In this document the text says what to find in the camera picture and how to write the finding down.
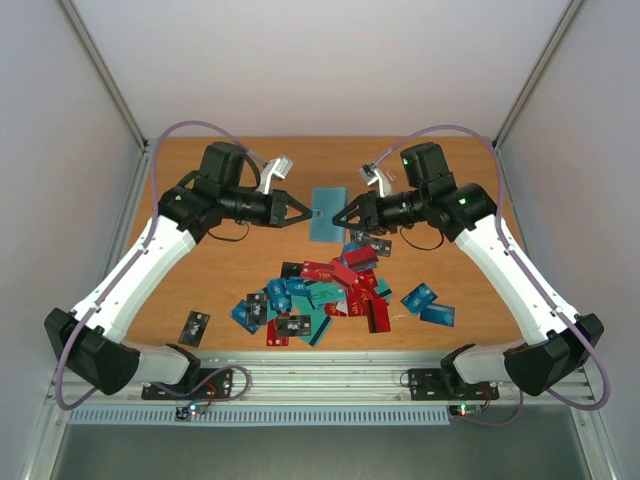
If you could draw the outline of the teal leather card holder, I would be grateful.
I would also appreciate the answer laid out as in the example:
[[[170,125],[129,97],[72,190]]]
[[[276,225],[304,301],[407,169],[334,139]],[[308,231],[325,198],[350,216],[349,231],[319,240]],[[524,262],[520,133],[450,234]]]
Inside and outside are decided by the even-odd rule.
[[[309,238],[313,242],[339,243],[345,241],[346,231],[333,223],[333,217],[346,205],[348,189],[345,187],[320,187],[312,191],[312,218]]]

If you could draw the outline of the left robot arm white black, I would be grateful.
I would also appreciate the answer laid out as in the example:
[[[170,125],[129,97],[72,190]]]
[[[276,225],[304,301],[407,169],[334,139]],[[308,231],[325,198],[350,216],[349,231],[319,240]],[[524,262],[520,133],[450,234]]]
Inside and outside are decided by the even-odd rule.
[[[104,280],[71,310],[53,309],[44,327],[58,360],[105,395],[132,381],[160,382],[179,398],[195,395],[202,375],[197,359],[175,346],[127,346],[133,319],[169,271],[225,219],[285,228],[311,218],[311,210],[274,188],[293,166],[286,156],[258,168],[242,147],[214,142],[198,169],[157,201],[133,247]]]

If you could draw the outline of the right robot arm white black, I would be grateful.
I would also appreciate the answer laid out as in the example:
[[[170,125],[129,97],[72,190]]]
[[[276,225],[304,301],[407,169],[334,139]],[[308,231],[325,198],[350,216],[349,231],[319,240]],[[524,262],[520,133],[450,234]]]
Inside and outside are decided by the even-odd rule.
[[[444,390],[463,396],[480,382],[510,381],[539,396],[595,356],[604,332],[595,314],[580,314],[543,278],[478,184],[456,184],[441,146],[425,142],[400,153],[409,190],[383,187],[359,195],[332,222],[374,235],[425,222],[465,253],[514,317],[513,344],[460,347],[440,362]]]

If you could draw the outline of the black card near right arm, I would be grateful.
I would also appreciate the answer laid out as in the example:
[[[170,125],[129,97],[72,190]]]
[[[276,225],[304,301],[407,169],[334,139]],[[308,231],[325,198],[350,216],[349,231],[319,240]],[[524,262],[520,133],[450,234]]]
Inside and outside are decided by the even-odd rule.
[[[372,236],[366,232],[350,230],[350,242],[360,247],[371,247],[378,256],[390,257],[392,254],[392,241],[381,237]]]

